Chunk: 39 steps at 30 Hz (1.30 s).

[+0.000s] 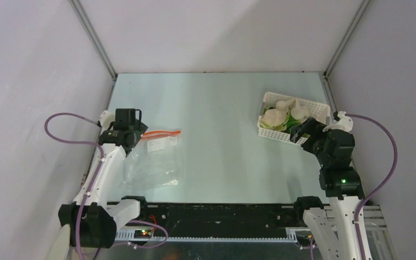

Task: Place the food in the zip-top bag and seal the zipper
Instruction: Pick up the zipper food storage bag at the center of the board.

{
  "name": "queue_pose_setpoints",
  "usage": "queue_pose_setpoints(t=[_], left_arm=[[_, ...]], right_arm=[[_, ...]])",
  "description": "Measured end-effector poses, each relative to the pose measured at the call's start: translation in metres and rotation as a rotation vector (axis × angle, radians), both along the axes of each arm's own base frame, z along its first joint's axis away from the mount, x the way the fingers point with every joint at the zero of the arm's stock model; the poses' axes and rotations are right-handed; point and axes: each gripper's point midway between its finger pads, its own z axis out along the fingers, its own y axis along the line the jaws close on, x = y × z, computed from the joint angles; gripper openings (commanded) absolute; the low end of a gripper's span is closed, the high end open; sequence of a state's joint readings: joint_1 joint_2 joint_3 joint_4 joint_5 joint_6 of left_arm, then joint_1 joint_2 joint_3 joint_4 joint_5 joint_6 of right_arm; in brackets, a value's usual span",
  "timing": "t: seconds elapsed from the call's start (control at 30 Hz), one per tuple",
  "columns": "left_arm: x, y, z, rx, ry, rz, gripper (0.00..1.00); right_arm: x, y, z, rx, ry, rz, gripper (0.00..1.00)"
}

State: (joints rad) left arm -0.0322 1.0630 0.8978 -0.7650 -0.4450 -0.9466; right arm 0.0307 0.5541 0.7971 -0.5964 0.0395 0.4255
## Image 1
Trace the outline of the white cauliflower toy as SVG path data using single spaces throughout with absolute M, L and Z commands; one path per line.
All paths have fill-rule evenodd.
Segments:
M 260 126 L 275 131 L 284 131 L 288 120 L 288 112 L 278 109 L 269 109 L 262 115 Z

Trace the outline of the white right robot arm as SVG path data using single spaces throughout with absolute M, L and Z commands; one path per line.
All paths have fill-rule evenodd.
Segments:
M 316 197 L 299 197 L 293 218 L 299 226 L 311 231 L 310 243 L 316 243 L 323 259 L 371 259 L 360 203 L 365 195 L 361 179 L 350 165 L 355 146 L 351 134 L 353 121 L 340 113 L 337 123 L 329 126 L 309 117 L 290 130 L 290 141 L 296 143 L 305 134 L 302 148 L 313 154 L 320 164 L 319 182 L 329 199 L 335 219 L 330 226 L 327 213 Z

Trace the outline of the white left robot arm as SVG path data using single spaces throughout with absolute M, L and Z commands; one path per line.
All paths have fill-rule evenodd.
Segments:
M 92 169 L 84 185 L 70 204 L 63 204 L 58 217 L 62 226 L 69 225 L 69 244 L 76 248 L 110 248 L 116 232 L 132 221 L 144 225 L 150 212 L 144 199 L 122 198 L 108 207 L 108 195 L 115 175 L 148 127 L 142 122 L 142 111 L 118 108 L 104 111 L 96 125 L 102 131 Z

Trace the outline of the clear zip bag orange zipper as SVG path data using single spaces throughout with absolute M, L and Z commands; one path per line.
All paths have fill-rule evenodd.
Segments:
M 122 184 L 134 190 L 178 185 L 184 175 L 181 131 L 144 133 L 127 156 Z

